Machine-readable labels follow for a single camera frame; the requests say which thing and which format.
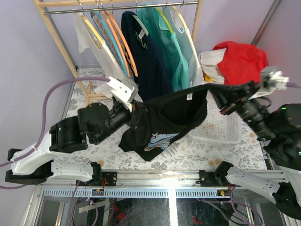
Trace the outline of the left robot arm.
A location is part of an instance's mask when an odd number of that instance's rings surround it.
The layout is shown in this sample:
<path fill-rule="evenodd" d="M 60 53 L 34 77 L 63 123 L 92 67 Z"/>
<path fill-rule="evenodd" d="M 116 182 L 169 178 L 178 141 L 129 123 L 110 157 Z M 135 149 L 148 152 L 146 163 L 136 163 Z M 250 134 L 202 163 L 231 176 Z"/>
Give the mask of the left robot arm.
<path fill-rule="evenodd" d="M 130 111 L 116 100 L 111 110 L 101 103 L 79 109 L 76 116 L 52 126 L 39 145 L 24 150 L 10 149 L 8 160 L 12 166 L 6 172 L 5 181 L 24 186 L 39 185 L 51 179 L 72 179 L 81 186 L 101 186 L 104 177 L 97 162 L 65 164 L 56 158 L 87 150 L 88 144 L 100 144 L 130 118 Z"/>

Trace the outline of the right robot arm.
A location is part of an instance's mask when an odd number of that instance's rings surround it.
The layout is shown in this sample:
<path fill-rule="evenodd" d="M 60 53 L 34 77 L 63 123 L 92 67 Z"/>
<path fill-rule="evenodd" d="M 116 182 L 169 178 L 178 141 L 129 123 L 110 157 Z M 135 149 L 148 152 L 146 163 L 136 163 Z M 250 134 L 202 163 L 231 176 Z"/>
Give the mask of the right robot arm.
<path fill-rule="evenodd" d="M 264 150 L 286 174 L 288 182 L 264 179 L 222 161 L 214 171 L 220 186 L 238 185 L 251 190 L 276 205 L 287 216 L 301 218 L 301 105 L 286 104 L 269 113 L 253 95 L 260 90 L 258 82 L 241 85 L 209 83 L 221 114 L 236 112 L 257 135 L 259 141 L 268 142 Z"/>

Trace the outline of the black t shirt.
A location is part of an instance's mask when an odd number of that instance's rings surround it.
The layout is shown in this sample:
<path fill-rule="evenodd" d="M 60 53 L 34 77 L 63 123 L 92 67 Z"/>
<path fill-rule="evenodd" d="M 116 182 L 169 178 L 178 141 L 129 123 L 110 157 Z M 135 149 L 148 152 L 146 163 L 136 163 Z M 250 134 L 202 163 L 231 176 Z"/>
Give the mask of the black t shirt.
<path fill-rule="evenodd" d="M 119 148 L 136 152 L 145 161 L 153 160 L 203 123 L 208 114 L 208 91 L 215 93 L 221 89 L 221 85 L 208 83 L 136 102 L 129 129 L 122 135 Z"/>

